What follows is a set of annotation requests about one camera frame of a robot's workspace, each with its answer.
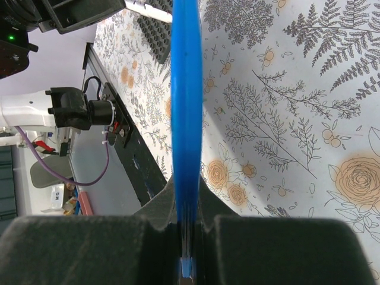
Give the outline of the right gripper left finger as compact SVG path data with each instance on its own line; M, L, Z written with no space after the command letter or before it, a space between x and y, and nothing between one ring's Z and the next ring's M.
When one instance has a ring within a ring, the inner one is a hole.
M1 236L2 284L177 284L170 180L131 216L25 216Z

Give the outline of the red capped whiteboard marker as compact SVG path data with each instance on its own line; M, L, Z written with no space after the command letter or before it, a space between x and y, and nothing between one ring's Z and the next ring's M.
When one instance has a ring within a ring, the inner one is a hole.
M125 1L125 8L148 18L159 20L164 23L172 23L171 13L154 8L153 6L140 1Z

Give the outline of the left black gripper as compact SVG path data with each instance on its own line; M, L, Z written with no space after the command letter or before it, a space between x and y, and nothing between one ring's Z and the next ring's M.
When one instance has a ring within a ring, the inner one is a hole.
M29 49L27 33L57 30L60 34L86 28L126 8L125 1L1 1L1 49Z

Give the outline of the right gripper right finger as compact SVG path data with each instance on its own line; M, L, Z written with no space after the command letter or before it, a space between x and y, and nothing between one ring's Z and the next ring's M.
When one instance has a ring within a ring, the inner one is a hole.
M199 186L197 284L374 284L353 231L342 221L241 217Z

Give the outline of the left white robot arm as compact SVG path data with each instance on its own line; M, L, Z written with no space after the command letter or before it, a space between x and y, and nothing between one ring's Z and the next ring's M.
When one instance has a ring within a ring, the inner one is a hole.
M1 1L1 78L29 67L38 46L28 33L56 30L66 34L96 24L125 9L124 1ZM75 128L111 126L112 101L88 100L75 87L55 87L18 96L1 96L1 126L6 128Z

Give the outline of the blue framed whiteboard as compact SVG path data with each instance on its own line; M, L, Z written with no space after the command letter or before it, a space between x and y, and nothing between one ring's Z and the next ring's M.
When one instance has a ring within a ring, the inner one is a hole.
M174 1L171 35L173 182L182 276L192 276L202 149L202 47L197 1Z

